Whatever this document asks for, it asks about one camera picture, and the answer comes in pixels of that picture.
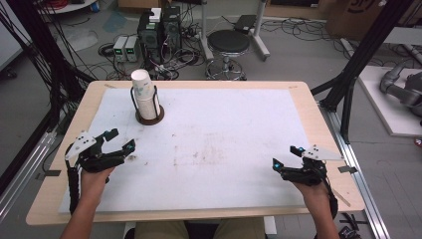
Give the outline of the black flat device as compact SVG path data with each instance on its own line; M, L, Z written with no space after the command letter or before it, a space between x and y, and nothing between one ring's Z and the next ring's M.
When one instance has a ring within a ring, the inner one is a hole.
M248 34L256 21L255 15L241 15L234 25L234 30L243 34Z

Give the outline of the person's right hand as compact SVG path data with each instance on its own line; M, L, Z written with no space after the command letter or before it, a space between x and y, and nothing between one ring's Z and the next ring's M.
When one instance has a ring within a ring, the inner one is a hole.
M294 183L294 186L302 194L311 215L330 213L327 189L322 183L313 186Z

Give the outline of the black wire cup holder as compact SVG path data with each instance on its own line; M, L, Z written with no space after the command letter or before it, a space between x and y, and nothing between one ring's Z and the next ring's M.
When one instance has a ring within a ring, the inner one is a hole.
M159 102L157 86L153 87L153 94L150 99L138 100L135 97L134 88L130 89L130 97L135 110L136 120L143 125L154 125L164 118L164 108Z

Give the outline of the black metal frame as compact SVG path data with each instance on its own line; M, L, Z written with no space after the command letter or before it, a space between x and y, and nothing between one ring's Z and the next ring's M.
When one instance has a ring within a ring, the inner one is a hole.
M24 42L24 34L15 26L6 12L0 11L0 22L32 62L49 91L50 100L50 109L0 176L0 196L11 187L12 180L17 177L26 157L42 134L45 131L50 132L59 123L59 110L63 106L79 103L86 91L83 84L87 85L95 80L78 70L64 56L44 17L39 13L38 1L6 0L11 11L31 38L29 43Z
M405 14L414 0L387 0L381 13L365 34L356 51L344 69L333 79L313 89L313 96L329 90L326 97L319 102L320 106L330 113L335 113L337 106L343 102L340 135L350 144L349 123L351 117L354 85L370 59L384 43L400 18Z

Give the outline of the aluminium rail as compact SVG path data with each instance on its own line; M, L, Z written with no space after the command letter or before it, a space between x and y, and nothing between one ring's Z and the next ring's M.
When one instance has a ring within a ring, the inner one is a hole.
M370 192L364 174L360 168L357 157L352 149L352 146L346 142L340 134L340 118L336 113L331 113L326 109L319 108L322 116L325 118L326 124L333 135L335 143L345 159L345 163L356 169L356 172L351 174L357 189L362 196L364 202L364 214L368 221L372 235L375 239L391 239L382 216L377 208L375 200Z
M12 178L5 192L0 196L0 223L7 217L14 203L29 183L43 158L47 155L56 140L55 132L45 132L34 146L29 147L29 154L24 157L24 163Z

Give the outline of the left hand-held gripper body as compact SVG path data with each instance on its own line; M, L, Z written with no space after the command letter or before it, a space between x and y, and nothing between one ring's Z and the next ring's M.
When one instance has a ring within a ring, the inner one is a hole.
M124 161L107 159L102 147L96 145L96 136L82 130L65 152L66 166L75 158L75 166L81 166L87 172L101 172L123 164Z

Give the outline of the grey bench power supply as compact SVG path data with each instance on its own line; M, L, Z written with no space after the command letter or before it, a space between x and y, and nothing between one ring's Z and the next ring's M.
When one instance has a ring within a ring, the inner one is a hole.
M127 59L130 62L136 62L139 57L140 49L138 38L136 36L129 36L125 43L125 51Z
M126 62L127 56L125 51L125 43L127 38L125 36L120 36L113 45L113 52L115 59L118 62Z

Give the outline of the black computer tower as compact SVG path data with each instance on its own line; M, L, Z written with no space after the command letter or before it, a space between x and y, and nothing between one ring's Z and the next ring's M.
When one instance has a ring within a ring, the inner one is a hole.
M180 14L179 6L169 6L164 9L162 15L165 43L173 51L181 48Z
M150 9L145 10L140 18L137 27L137 34L142 46L144 58L152 60L156 64L162 62L161 47L163 43L163 27L161 22L151 23L149 21Z

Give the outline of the black round stool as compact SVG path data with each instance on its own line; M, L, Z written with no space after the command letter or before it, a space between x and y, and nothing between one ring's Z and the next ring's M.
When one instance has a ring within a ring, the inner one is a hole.
M218 58L211 60L205 69L208 80L245 81L246 73L236 57L244 55L250 46L249 38L235 30L219 30L211 33L207 46Z

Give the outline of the person's left hand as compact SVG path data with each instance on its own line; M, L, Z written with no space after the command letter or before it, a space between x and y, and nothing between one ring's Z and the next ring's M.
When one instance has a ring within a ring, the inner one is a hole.
M81 200L99 205L106 186L106 179L113 171L113 167L101 172L87 172L83 170Z

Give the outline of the brown cardboard box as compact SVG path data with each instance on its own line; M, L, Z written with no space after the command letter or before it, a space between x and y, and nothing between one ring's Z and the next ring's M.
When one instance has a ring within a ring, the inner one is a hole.
M386 0L335 0L328 9L326 31L334 37L362 40Z

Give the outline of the black parts on floor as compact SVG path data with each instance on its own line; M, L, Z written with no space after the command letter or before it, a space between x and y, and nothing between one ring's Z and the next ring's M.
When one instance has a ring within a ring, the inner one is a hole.
M340 239L362 239L361 235L358 233L360 225L367 225L367 221L356 220L353 214L348 214L342 212L341 215L343 219L340 220L340 223L346 223L348 225L344 226L338 233Z

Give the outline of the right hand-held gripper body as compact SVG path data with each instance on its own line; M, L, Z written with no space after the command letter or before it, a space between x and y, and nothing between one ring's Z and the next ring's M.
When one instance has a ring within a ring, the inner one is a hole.
M286 167L287 174L282 177L283 180L308 186L318 185L326 181L325 162L327 160L343 160L343 157L338 152L314 144L306 149L301 159L303 161L301 168Z

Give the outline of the white metal stand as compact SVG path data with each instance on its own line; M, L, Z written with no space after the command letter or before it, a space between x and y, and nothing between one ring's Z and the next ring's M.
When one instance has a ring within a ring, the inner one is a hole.
M200 37L200 45L203 51L204 57L207 61L211 61L214 59L214 55L211 52L210 48L208 47L208 40L207 40L207 0L200 0L201 1L201 31L199 32ZM270 52L267 49L266 45L264 44L263 40L260 37L261 25L263 23L263 16L265 12L267 0L259 0L258 10L257 10L257 19L256 25L253 29L249 30L249 33L252 35L253 43L259 50L259 53L263 57L263 61L266 61L270 56Z

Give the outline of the white round table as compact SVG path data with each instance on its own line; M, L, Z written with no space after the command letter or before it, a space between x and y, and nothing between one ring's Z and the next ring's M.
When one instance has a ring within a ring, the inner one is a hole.
M38 12L43 14L62 14L70 13L91 7L91 4L98 0L44 0L38 7Z

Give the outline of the white floor board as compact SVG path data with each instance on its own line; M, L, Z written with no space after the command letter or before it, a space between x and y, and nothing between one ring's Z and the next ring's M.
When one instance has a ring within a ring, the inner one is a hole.
M422 136L422 119L401 105L398 99L380 91L381 78L388 71L388 67L367 66L360 74L359 82L390 135Z

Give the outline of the stack of white paper cups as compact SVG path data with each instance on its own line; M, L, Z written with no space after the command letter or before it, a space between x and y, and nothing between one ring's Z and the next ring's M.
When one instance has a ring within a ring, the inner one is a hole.
M144 69L135 70L131 73L132 86L135 90L135 97L138 100L150 99L153 94L154 84L149 72Z

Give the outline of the white table mat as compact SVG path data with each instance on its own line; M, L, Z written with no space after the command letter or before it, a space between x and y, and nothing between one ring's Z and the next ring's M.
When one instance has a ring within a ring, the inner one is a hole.
M100 212L294 207L299 191L272 169L301 166L308 139L287 90L160 89L164 118L142 125L127 89L109 89L89 132L118 131L105 152L134 140L112 173Z

